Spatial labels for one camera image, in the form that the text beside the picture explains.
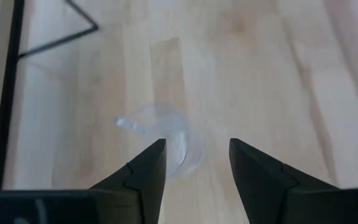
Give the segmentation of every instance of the black frame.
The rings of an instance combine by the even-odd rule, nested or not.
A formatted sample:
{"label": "black frame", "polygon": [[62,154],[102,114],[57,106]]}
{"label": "black frame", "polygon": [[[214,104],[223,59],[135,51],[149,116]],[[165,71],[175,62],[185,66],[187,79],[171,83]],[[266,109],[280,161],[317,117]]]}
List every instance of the black frame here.
{"label": "black frame", "polygon": [[25,0],[14,0],[11,33],[6,57],[4,82],[2,85],[0,104],[0,190],[2,189],[4,180],[5,161],[16,84],[17,63],[22,58],[30,57],[32,55],[39,54],[55,47],[67,44],[71,41],[92,34],[93,32],[99,30],[99,25],[95,22],[95,20],[87,15],[87,13],[85,13],[85,11],[82,10],[80,6],[73,2],[73,0],[62,0],[65,1],[84,20],[86,20],[91,25],[91,27],[75,34],[62,37],[58,40],[54,40],[47,44],[43,44],[20,54],[19,49],[22,35],[22,23],[24,18],[24,1]]}
{"label": "black frame", "polygon": [[88,190],[0,190],[0,223],[157,224],[166,169],[159,139]]}

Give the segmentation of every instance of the wood grain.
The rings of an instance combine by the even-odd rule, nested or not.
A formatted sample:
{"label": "wood grain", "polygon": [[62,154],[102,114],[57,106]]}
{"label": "wood grain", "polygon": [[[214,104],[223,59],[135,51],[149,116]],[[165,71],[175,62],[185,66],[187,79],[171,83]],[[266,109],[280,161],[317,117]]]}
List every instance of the wood grain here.
{"label": "wood grain", "polygon": [[[322,0],[78,2],[101,31],[21,61],[7,189],[93,185],[145,147],[116,117],[153,102],[185,113],[204,150],[167,181],[161,223],[247,223],[230,138],[358,186],[358,90]],[[24,49],[83,26],[62,2],[33,4]],[[62,21],[31,31],[48,15]]]}

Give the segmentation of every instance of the clear plastic bag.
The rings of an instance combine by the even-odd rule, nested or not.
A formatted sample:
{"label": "clear plastic bag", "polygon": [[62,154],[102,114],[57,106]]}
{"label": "clear plastic bag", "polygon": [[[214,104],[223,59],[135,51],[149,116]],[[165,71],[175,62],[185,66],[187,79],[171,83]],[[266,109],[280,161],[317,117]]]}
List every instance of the clear plastic bag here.
{"label": "clear plastic bag", "polygon": [[117,118],[116,125],[140,134],[145,148],[158,139],[167,140],[168,178],[191,172],[201,163],[203,150],[200,137],[190,127],[188,118],[170,105],[146,106]]}

